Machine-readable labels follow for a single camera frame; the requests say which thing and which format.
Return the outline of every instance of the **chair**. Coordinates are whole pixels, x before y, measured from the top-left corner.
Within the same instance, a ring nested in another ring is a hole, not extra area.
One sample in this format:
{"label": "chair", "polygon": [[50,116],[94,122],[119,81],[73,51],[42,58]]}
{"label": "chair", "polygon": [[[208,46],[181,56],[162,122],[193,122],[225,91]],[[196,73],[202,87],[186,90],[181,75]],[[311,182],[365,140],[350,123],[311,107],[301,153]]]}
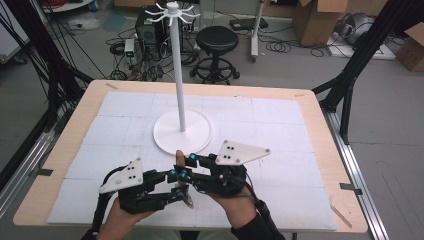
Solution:
{"label": "chair", "polygon": [[[206,27],[197,34],[196,43],[208,56],[212,54],[212,57],[199,61],[190,71],[191,77],[199,76],[203,80],[202,83],[225,81],[228,85],[230,85],[228,80],[230,77],[234,79],[240,77],[240,73],[236,71],[236,68],[229,61],[220,58],[220,56],[237,47],[238,37],[232,30],[222,26]],[[208,61],[211,61],[210,65],[203,64]],[[226,63],[226,66],[220,67],[220,61]]]}

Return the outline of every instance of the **white coat rack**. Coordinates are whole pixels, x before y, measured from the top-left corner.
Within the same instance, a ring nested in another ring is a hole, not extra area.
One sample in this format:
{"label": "white coat rack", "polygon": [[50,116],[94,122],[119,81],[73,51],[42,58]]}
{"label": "white coat rack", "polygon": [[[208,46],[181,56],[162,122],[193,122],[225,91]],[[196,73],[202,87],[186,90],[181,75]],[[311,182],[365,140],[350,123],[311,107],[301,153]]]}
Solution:
{"label": "white coat rack", "polygon": [[185,13],[190,11],[193,6],[186,10],[180,10],[176,2],[167,3],[167,9],[162,8],[159,4],[156,5],[162,12],[146,12],[151,15],[162,15],[156,20],[151,20],[152,22],[161,21],[165,17],[169,18],[178,111],[169,111],[157,120],[153,128],[153,137],[156,144],[170,154],[175,154],[177,149],[185,153],[196,153],[206,147],[212,139],[212,125],[209,119],[201,112],[184,109],[179,27],[178,19],[174,21],[174,18],[179,18],[183,22],[189,23],[182,17],[183,15],[197,17],[199,14],[190,15]]}

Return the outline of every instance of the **hand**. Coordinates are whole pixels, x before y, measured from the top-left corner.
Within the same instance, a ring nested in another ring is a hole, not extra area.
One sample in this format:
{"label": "hand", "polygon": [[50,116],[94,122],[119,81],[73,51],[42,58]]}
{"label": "hand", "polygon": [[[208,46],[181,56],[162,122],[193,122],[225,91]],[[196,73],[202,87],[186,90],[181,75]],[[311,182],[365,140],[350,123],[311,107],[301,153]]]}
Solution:
{"label": "hand", "polygon": [[97,235],[97,240],[121,240],[124,239],[132,230],[134,225],[141,220],[152,215],[154,211],[129,214],[122,210],[119,205],[119,199],[115,198],[106,223]]}
{"label": "hand", "polygon": [[245,226],[256,217],[255,204],[245,194],[250,194],[250,192],[247,188],[242,191],[242,193],[232,198],[211,196],[213,200],[224,208],[228,221],[234,229]]}

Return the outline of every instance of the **gray floor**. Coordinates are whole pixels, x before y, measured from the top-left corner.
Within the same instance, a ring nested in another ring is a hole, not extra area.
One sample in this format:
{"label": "gray floor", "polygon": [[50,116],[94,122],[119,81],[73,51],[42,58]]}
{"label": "gray floor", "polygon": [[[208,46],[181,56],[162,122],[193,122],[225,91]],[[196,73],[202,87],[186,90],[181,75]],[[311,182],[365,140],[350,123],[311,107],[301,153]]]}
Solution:
{"label": "gray floor", "polygon": [[[118,14],[110,6],[95,16],[100,19],[102,26],[97,30],[78,33],[75,39],[105,75],[109,75],[113,70],[113,56],[105,41],[132,27],[135,19],[131,14]],[[228,16],[217,15],[214,25],[228,26],[230,19]],[[287,20],[267,20],[270,24],[268,31],[290,25]],[[274,33],[274,36],[284,40],[294,39],[290,29]],[[79,69],[103,79],[76,44],[69,37],[66,39]],[[396,44],[388,46],[393,51],[399,47]],[[240,86],[312,89],[336,77],[348,61],[346,58],[330,57],[325,49],[322,51],[323,57],[311,55],[310,49],[296,47],[287,53],[276,53],[268,51],[265,43],[260,43],[260,56],[256,63],[252,63],[249,58],[250,39],[248,36],[240,36],[237,49],[226,55],[226,59],[241,73],[240,79],[231,80],[231,83]],[[199,79],[189,77],[189,70],[183,67],[184,82],[199,83]],[[162,81],[172,80],[165,75]],[[390,239],[424,239],[424,188],[420,182],[424,173],[424,130],[421,127],[424,117],[424,108],[421,106],[424,103],[423,90],[424,74],[408,71],[397,60],[371,60],[355,85],[349,140]],[[46,108],[46,97],[32,65],[10,63],[0,66],[0,169],[3,169]],[[0,238],[80,238],[86,228],[37,228],[13,224],[14,212],[32,181],[33,178],[28,178],[0,219]],[[131,239],[137,235],[139,230],[133,233]],[[369,233],[301,233],[298,239],[365,240],[372,237]]]}

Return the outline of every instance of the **wooden table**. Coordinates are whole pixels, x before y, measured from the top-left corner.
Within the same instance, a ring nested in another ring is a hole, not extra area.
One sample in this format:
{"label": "wooden table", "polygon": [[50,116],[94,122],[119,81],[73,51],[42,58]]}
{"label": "wooden table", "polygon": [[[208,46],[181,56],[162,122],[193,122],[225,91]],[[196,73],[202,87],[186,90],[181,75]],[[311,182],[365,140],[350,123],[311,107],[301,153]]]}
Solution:
{"label": "wooden table", "polygon": [[[93,81],[58,139],[43,168],[51,176],[38,176],[13,219],[16,225],[49,226],[47,218],[59,193],[63,178],[75,158],[103,98],[109,91],[141,93],[175,93],[173,83]],[[184,84],[187,95],[244,96],[286,99],[299,103],[307,132],[326,186],[331,209],[337,223],[336,232],[363,233],[368,229],[353,191],[343,190],[340,183],[350,183],[315,94],[310,90]]]}

